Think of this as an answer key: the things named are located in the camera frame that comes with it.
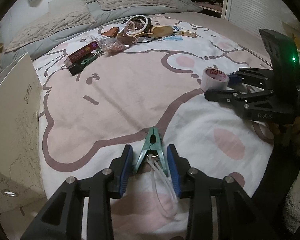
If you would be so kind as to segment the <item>white tape roll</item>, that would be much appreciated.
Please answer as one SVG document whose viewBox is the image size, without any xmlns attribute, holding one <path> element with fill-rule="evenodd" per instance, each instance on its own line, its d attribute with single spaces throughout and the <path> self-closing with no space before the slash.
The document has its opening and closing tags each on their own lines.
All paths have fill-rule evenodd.
<svg viewBox="0 0 300 240">
<path fill-rule="evenodd" d="M 222 71 L 214 68 L 206 68 L 203 71 L 200 87 L 203 92 L 209 89 L 226 89 L 230 79 Z"/>
</svg>

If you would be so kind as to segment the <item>cream incense box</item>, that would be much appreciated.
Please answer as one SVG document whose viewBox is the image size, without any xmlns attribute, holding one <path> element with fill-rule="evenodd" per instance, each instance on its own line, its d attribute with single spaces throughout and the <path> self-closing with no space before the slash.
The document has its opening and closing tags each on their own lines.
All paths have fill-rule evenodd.
<svg viewBox="0 0 300 240">
<path fill-rule="evenodd" d="M 189 30 L 180 30 L 179 34 L 181 36 L 192 37 L 192 38 L 196 38 L 196 36 L 197 36 L 195 31 L 189 31 Z"/>
</svg>

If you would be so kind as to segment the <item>green clothes peg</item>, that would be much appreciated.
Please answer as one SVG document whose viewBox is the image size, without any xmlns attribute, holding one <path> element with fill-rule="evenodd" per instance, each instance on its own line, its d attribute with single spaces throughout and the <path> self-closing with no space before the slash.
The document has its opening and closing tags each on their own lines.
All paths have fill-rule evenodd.
<svg viewBox="0 0 300 240">
<path fill-rule="evenodd" d="M 93 56 L 84 59 L 84 60 L 81 62 L 81 66 L 82 66 L 83 68 L 85 68 L 86 66 L 88 66 L 89 64 L 91 64 L 93 61 L 95 61 L 97 58 L 98 58 L 98 55 L 97 55 L 97 54 L 94 54 Z"/>
<path fill-rule="evenodd" d="M 134 173 L 137 174 L 145 157 L 153 154 L 154 158 L 159 159 L 161 168 L 166 176 L 168 176 L 167 157 L 163 152 L 159 130 L 157 127 L 151 127 L 145 137 L 144 145 L 141 149 L 136 165 L 134 166 Z"/>
</svg>

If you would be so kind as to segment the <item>white storage box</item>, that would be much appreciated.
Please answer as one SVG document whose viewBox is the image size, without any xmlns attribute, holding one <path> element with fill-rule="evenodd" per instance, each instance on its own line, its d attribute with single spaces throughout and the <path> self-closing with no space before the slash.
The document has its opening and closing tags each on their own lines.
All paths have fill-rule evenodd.
<svg viewBox="0 0 300 240">
<path fill-rule="evenodd" d="M 41 93 L 28 54 L 0 73 L 0 213 L 45 196 L 38 146 Z"/>
</svg>

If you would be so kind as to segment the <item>pink cartoon blanket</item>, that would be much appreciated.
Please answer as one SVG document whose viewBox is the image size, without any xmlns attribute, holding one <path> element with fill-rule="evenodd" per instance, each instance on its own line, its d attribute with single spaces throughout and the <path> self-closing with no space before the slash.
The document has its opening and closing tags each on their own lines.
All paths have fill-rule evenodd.
<svg viewBox="0 0 300 240">
<path fill-rule="evenodd" d="M 250 196 L 258 188 L 273 150 L 262 123 L 243 120 L 228 106 L 205 99 L 200 88 L 206 68 L 226 74 L 241 67 L 270 68 L 242 44 L 192 24 L 158 15 L 156 25 L 192 30 L 197 37 L 154 40 L 113 55 L 101 55 L 72 76 L 68 55 L 109 26 L 67 40 L 33 66 L 42 84 L 39 115 L 40 165 L 48 197 L 70 176 L 88 178 L 121 155 L 126 144 L 139 156 L 150 127 L 164 147 L 208 176 L 233 176 Z"/>
</svg>

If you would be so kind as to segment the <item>tan wooden brush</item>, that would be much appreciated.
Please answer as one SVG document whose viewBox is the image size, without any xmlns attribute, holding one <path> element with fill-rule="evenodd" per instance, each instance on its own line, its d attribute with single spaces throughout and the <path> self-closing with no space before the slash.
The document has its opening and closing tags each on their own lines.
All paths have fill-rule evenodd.
<svg viewBox="0 0 300 240">
<path fill-rule="evenodd" d="M 154 26 L 149 33 L 150 37 L 161 38 L 173 35 L 173 28 L 170 25 Z"/>
</svg>

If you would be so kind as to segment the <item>clear bag pink items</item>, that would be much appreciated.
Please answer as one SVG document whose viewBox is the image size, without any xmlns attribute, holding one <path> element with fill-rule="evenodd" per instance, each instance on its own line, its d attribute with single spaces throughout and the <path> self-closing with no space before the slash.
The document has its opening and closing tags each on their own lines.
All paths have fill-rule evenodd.
<svg viewBox="0 0 300 240">
<path fill-rule="evenodd" d="M 94 40 L 107 55 L 115 55 L 129 48 L 129 45 L 121 43 L 117 38 L 114 37 L 100 35 L 95 36 Z"/>
</svg>

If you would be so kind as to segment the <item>brown leather pouch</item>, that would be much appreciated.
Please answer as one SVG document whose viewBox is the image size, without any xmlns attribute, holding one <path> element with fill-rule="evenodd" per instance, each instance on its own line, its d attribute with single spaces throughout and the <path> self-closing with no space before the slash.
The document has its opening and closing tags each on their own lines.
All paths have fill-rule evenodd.
<svg viewBox="0 0 300 240">
<path fill-rule="evenodd" d="M 118 27 L 112 27 L 108 31 L 103 32 L 102 36 L 114 37 L 115 38 L 117 36 L 118 32 L 119 32 L 119 28 Z"/>
</svg>

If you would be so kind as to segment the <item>small black box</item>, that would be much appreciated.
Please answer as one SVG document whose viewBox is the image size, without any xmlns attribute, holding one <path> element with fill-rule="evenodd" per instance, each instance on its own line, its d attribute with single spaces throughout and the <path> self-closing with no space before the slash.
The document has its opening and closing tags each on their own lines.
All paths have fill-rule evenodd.
<svg viewBox="0 0 300 240">
<path fill-rule="evenodd" d="M 73 63 L 68 67 L 68 70 L 72 76 L 75 76 L 83 71 L 83 67 L 81 64 Z"/>
</svg>

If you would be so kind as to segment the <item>dark red cardboard box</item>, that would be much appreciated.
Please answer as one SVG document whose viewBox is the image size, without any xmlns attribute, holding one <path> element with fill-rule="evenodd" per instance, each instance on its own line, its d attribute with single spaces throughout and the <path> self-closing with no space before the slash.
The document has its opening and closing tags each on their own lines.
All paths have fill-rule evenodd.
<svg viewBox="0 0 300 240">
<path fill-rule="evenodd" d="M 80 48 L 79 50 L 73 52 L 72 54 L 68 55 L 65 59 L 64 64 L 69 67 L 73 63 L 79 61 L 81 58 L 85 57 L 86 55 L 92 53 L 94 50 L 98 49 L 99 46 L 96 41 L 93 41 L 84 47 Z"/>
</svg>

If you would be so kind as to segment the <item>grey duvet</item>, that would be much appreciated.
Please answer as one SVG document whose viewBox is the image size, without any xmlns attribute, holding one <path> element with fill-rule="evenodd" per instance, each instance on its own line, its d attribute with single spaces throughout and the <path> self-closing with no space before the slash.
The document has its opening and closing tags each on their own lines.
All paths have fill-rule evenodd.
<svg viewBox="0 0 300 240">
<path fill-rule="evenodd" d="M 10 44 L 11 42 L 10 41 L 4 45 L 4 49 L 0 54 L 0 69 L 4 70 L 14 60 L 16 60 L 17 58 L 19 58 L 21 55 L 25 53 L 29 54 L 31 60 L 36 60 L 42 55 L 44 55 L 45 53 L 47 53 L 48 51 L 50 51 L 51 49 L 55 48 L 57 45 L 75 37 L 80 33 L 83 33 L 87 30 L 91 30 L 97 27 L 101 27 L 107 23 L 113 23 L 119 20 L 124 20 L 125 18 L 128 18 L 130 16 L 134 16 L 137 14 L 155 15 L 155 14 L 165 14 L 165 13 L 175 13 L 175 12 L 201 12 L 202 10 L 201 7 L 199 7 L 196 3 L 194 3 L 191 0 L 174 0 L 177 3 L 177 8 L 158 7 L 158 6 L 140 6 L 140 7 L 115 9 L 115 10 L 102 10 L 97 0 L 64 0 L 59 4 L 55 4 L 55 6 L 51 7 L 48 12 L 72 3 L 76 3 L 78 1 L 84 1 L 87 3 L 88 9 L 92 17 L 94 18 L 94 23 L 79 25 L 69 29 L 64 29 L 49 37 L 27 44 L 17 50 L 6 52 L 5 49 Z"/>
</svg>

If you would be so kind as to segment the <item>left quilted pillow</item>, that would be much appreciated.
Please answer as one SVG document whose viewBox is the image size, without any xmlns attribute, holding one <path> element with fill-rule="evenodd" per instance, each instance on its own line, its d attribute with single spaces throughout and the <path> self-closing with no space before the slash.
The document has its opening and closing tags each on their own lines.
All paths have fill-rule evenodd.
<svg viewBox="0 0 300 240">
<path fill-rule="evenodd" d="M 49 37 L 64 29 L 92 24 L 87 3 L 78 1 L 45 13 L 40 18 L 24 26 L 6 47 L 6 52 L 17 50 L 27 44 Z"/>
</svg>

